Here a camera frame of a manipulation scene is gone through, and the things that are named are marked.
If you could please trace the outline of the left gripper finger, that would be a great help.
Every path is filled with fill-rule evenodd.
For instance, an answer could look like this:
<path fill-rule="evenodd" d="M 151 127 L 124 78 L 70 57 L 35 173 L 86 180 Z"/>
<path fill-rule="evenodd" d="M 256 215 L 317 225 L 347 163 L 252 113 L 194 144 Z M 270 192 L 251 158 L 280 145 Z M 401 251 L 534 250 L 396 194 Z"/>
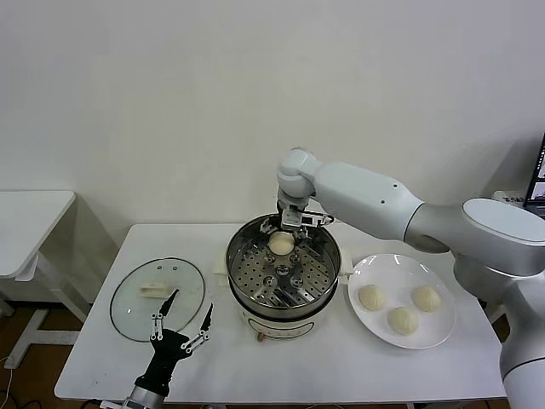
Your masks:
<path fill-rule="evenodd" d="M 152 331 L 150 336 L 151 340 L 163 339 L 164 318 L 167 316 L 178 293 L 179 290 L 175 289 L 173 293 L 169 296 L 169 298 L 163 302 L 158 312 L 152 314 Z"/>
<path fill-rule="evenodd" d="M 196 349 L 200 348 L 204 343 L 209 340 L 209 329 L 212 322 L 213 304 L 210 304 L 207 314 L 199 328 L 198 334 L 184 343 L 181 349 L 186 354 L 192 354 Z"/>

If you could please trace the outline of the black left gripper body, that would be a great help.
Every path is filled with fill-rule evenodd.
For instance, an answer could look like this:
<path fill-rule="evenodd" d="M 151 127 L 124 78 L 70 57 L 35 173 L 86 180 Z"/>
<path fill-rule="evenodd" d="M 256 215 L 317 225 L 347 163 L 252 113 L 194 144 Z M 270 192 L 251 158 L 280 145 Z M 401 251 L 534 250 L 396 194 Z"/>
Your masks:
<path fill-rule="evenodd" d="M 153 357 L 145 373 L 135 380 L 138 387 L 169 387 L 169 382 L 179 360 L 187 357 L 182 345 L 190 338 L 178 332 L 164 329 L 162 340 L 152 340 Z"/>

